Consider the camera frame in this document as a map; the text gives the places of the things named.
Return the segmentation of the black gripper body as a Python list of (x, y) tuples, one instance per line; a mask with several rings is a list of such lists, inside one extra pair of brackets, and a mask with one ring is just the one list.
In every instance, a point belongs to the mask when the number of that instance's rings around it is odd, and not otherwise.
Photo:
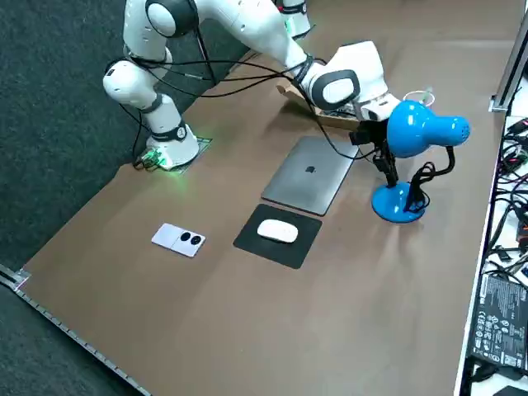
[(382, 121), (364, 120), (349, 133), (352, 144), (382, 144), (387, 137), (388, 119)]

